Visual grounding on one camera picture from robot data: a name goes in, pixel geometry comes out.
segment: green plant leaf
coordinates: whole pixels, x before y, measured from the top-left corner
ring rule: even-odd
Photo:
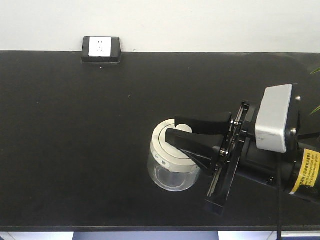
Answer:
[[[316,109],[314,109],[314,110],[310,113],[310,115],[318,112],[319,110],[320,110],[320,105],[319,105]]]
[[[316,74],[316,73],[318,73],[318,72],[320,72],[320,67],[317,68],[316,70],[312,71],[310,74]]]

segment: black cable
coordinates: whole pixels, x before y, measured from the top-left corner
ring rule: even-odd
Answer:
[[[282,239],[282,198],[281,198],[281,155],[280,153],[276,154],[276,197],[277,197],[277,205],[278,205],[278,222],[276,229],[276,239]]]

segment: glass jar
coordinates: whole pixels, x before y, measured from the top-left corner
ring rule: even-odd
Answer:
[[[160,123],[152,134],[148,171],[152,180],[161,188],[179,192],[193,186],[200,175],[200,168],[183,152],[166,143],[166,130],[175,128],[175,120]],[[178,130],[192,132],[187,125]]]

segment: clear glass jar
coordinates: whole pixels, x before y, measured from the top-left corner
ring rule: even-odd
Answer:
[[[159,187],[172,192],[179,192],[192,187],[201,172],[199,167],[191,172],[169,171],[155,160],[151,152],[148,157],[148,171],[152,180]]]

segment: white outlet faceplate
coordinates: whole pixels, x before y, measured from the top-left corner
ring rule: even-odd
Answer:
[[[111,37],[91,36],[89,42],[90,57],[110,57],[111,56]]]

